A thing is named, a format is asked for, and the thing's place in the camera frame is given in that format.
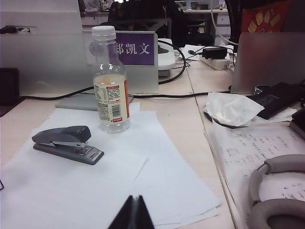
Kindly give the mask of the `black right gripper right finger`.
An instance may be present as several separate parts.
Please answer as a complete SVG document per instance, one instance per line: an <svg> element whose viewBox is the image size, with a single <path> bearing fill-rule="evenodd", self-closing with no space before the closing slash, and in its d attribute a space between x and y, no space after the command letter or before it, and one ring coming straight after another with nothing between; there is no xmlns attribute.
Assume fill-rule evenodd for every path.
<svg viewBox="0 0 305 229"><path fill-rule="evenodd" d="M138 198L137 208L137 228L138 229L154 229L154 225L142 195Z"/></svg>

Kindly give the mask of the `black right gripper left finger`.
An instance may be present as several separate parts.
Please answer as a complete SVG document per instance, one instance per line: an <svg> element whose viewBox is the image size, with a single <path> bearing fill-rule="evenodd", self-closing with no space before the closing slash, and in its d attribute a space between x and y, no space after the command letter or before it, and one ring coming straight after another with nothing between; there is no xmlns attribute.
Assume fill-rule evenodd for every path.
<svg viewBox="0 0 305 229"><path fill-rule="evenodd" d="M131 229L137 210L137 201L133 196L129 196L108 229Z"/></svg>

